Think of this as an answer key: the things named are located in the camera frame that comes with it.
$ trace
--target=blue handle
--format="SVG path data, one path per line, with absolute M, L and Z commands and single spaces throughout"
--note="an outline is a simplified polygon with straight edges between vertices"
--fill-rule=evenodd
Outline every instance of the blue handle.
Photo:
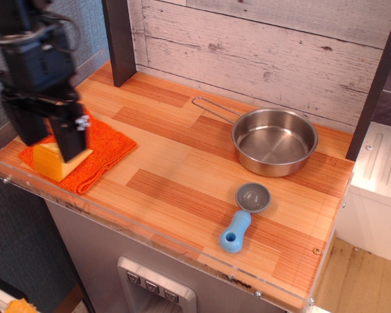
M 252 218 L 246 211 L 237 211 L 233 215 L 232 223 L 220 236 L 220 246 L 229 253 L 239 252 L 243 245 L 243 236 L 248 229 Z

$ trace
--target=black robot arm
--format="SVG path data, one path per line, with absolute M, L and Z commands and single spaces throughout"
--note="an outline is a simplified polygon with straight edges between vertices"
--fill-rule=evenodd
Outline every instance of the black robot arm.
M 51 0 L 0 0 L 1 103 L 26 145 L 48 135 L 49 119 L 65 162 L 86 148 L 89 125 L 78 94 L 63 20 L 45 11 Z

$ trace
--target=cable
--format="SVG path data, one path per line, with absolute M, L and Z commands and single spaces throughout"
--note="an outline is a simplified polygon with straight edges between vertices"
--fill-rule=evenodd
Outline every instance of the cable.
M 67 18 L 66 16 L 54 13 L 54 12 L 49 12 L 49 11 L 44 11 L 44 17 L 48 18 L 49 20 L 57 20 L 57 21 L 66 21 L 68 23 L 71 23 L 72 26 L 74 27 L 74 30 L 77 34 L 78 40 L 75 43 L 75 46 L 72 49 L 66 49 L 62 48 L 57 45 L 57 43 L 54 40 L 50 40 L 50 44 L 55 48 L 55 50 L 63 52 L 63 53 L 73 53 L 77 51 L 80 48 L 80 42 L 81 42 L 81 32 L 77 24 L 71 20 L 70 18 Z

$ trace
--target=yellow sponge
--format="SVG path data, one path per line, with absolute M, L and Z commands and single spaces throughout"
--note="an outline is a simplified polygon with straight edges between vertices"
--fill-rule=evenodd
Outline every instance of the yellow sponge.
M 92 152 L 93 150 L 86 149 L 65 163 L 56 143 L 36 145 L 33 147 L 35 171 L 54 181 L 60 182 Z
M 36 308 L 30 303 L 26 302 L 25 299 L 11 301 L 5 313 L 37 313 Z

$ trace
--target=pan handle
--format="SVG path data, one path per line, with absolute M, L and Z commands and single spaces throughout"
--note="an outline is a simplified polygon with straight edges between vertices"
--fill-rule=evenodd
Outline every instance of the pan handle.
M 211 103 L 211 104 L 213 104 L 213 105 L 215 105 L 215 106 L 218 106 L 218 107 L 221 108 L 221 109 L 224 109 L 224 110 L 226 110 L 226 111 L 229 111 L 229 112 L 231 112 L 231 113 L 233 113 L 233 114 L 236 114 L 236 115 L 238 115 L 238 116 L 242 116 L 242 114 L 239 114 L 239 113 L 237 113 L 237 112 L 235 112 L 235 111 L 233 111 L 233 110 L 230 110 L 229 108 L 226 108 L 225 106 L 222 106 L 222 105 L 220 105 L 220 104 L 218 104 L 218 103 L 215 103 L 215 102 L 213 102 L 213 101 L 211 101 L 211 100 L 209 100 L 209 99 L 203 98 L 203 97 L 195 97 L 195 98 L 193 98 L 193 99 L 191 100 L 191 102 L 193 102 L 193 104 L 194 104 L 195 106 L 198 106 L 199 108 L 202 108 L 202 109 L 204 109 L 204 110 L 210 112 L 211 114 L 214 114 L 215 116 L 221 117 L 222 119 L 224 119 L 225 121 L 228 121 L 228 122 L 231 123 L 231 124 L 235 124 L 235 122 L 231 121 L 231 120 L 228 119 L 227 117 L 224 117 L 223 115 L 221 115 L 221 114 L 219 114 L 219 113 L 217 113 L 217 112 L 215 112 L 215 111 L 212 111 L 212 110 L 206 108 L 205 106 L 202 106 L 201 104 L 196 103 L 196 100 L 202 100 L 202 101 Z

